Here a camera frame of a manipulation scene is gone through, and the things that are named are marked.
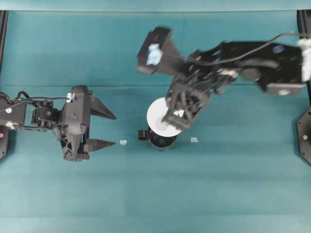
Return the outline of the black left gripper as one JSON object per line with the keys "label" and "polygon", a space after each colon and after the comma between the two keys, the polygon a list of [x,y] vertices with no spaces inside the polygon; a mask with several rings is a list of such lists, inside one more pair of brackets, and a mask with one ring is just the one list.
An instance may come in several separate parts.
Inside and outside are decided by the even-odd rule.
{"label": "black left gripper", "polygon": [[99,98],[88,94],[75,94],[70,102],[65,103],[60,121],[60,143],[65,160],[74,162],[88,160],[89,152],[115,145],[115,142],[87,139],[90,114],[117,119]]}

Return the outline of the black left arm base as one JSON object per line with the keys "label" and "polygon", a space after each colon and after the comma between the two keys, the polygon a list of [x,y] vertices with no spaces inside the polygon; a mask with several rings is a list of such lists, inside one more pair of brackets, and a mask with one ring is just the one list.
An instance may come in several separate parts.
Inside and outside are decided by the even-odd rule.
{"label": "black left arm base", "polygon": [[4,158],[8,151],[10,129],[6,126],[0,127],[0,159]]}

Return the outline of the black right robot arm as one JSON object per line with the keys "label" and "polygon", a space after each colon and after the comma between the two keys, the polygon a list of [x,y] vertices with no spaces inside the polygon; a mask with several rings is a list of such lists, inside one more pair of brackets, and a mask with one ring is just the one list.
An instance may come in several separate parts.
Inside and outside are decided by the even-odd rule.
{"label": "black right robot arm", "polygon": [[297,95],[305,87],[305,57],[299,47],[264,42],[229,42],[196,50],[187,58],[170,55],[174,75],[165,97],[162,122],[184,131],[238,77],[255,82],[269,95]]}

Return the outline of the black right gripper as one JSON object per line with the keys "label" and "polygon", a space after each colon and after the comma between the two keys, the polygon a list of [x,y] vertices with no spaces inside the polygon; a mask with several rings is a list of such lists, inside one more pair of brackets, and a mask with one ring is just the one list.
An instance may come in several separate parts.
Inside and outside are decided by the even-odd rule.
{"label": "black right gripper", "polygon": [[161,121],[185,131],[209,103],[211,92],[219,82],[216,72],[196,71],[190,75],[176,75],[165,97],[166,110]]}

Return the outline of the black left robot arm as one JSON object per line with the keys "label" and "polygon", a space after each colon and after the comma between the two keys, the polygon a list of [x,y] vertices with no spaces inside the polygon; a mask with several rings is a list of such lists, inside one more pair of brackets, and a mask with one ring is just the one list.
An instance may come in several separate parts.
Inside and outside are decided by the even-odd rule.
{"label": "black left robot arm", "polygon": [[51,131],[67,161],[88,160],[90,152],[114,145],[114,142],[89,137],[91,116],[112,120],[116,116],[87,86],[74,86],[62,99],[65,104],[58,110],[53,106],[55,98],[30,97],[20,91],[12,99],[1,93],[0,125],[13,131]]}

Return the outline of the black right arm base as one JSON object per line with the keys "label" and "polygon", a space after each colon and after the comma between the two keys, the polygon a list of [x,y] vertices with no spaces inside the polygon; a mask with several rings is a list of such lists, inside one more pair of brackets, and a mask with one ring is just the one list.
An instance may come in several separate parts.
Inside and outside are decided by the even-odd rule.
{"label": "black right arm base", "polygon": [[311,164],[311,108],[296,122],[297,140],[300,156]]}

